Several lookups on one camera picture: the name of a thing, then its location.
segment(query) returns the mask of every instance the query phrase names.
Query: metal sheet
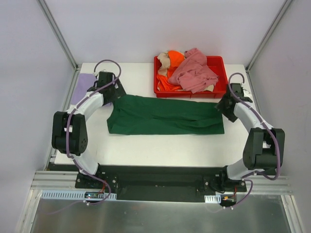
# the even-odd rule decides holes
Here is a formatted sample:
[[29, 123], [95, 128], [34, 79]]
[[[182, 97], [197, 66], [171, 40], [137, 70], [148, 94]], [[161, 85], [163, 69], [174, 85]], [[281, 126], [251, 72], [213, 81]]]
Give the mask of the metal sheet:
[[[41, 200], [44, 212], [72, 201]], [[217, 204], [107, 201], [99, 206], [78, 203], [55, 214], [36, 214], [34, 233], [289, 233], [280, 196], [250, 196], [234, 210]]]

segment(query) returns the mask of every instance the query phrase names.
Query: orange cloth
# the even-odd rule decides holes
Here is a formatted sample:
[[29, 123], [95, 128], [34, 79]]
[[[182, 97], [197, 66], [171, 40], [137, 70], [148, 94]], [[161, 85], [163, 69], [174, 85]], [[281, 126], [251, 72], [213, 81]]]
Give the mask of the orange cloth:
[[156, 75], [156, 78], [159, 80], [157, 87], [160, 91], [182, 90], [181, 86], [175, 86], [168, 83], [168, 79], [173, 75], [179, 65], [185, 60], [185, 56], [183, 53], [173, 50], [168, 51], [168, 56], [170, 58], [171, 65], [167, 70], [167, 76], [160, 74]]
[[159, 80], [158, 83], [158, 88], [160, 89], [160, 91], [176, 91], [176, 90], [181, 90], [181, 86], [175, 86], [172, 84], [169, 84], [168, 82], [168, 77], [164, 76], [164, 75], [160, 75], [157, 74], [156, 78]]

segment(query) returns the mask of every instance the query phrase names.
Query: crumpled clothing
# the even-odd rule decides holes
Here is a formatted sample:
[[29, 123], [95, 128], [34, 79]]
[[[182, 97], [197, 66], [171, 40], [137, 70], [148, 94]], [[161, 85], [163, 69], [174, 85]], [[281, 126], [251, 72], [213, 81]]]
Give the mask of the crumpled clothing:
[[207, 66], [207, 57], [197, 48], [185, 52], [185, 60], [168, 79], [172, 85], [192, 93], [204, 91], [210, 85], [216, 85], [219, 76]]
[[158, 90], [160, 91], [175, 91], [182, 90], [180, 85], [172, 85], [168, 83], [168, 79], [172, 76], [179, 65], [185, 60], [183, 53], [178, 51], [168, 51], [160, 53], [157, 57], [162, 66], [158, 70], [156, 78], [158, 82]]

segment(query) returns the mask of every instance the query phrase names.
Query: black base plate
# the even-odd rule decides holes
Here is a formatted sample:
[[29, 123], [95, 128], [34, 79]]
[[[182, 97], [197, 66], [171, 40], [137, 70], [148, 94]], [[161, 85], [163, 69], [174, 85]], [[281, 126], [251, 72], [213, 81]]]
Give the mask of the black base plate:
[[[204, 202], [205, 195], [215, 195], [214, 185], [223, 168], [99, 166], [99, 177], [117, 194], [118, 200]], [[97, 189], [103, 183], [79, 173], [76, 188]], [[227, 180], [225, 191], [246, 192], [241, 181]]]

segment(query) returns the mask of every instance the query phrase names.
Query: beige cloth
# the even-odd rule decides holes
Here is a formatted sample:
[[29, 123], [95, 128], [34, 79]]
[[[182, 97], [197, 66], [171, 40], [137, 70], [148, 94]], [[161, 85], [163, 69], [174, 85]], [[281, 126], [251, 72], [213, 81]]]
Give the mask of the beige cloth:
[[167, 76], [167, 70], [171, 66], [169, 54], [167, 52], [163, 52], [160, 53], [160, 55], [157, 58], [162, 64], [161, 68], [158, 70], [157, 73], [163, 76]]
[[207, 88], [205, 88], [204, 90], [205, 90], [205, 91], [211, 91], [211, 92], [212, 92], [212, 91], [214, 90], [214, 87], [215, 87], [214, 85], [209, 85], [209, 86], [208, 86]]

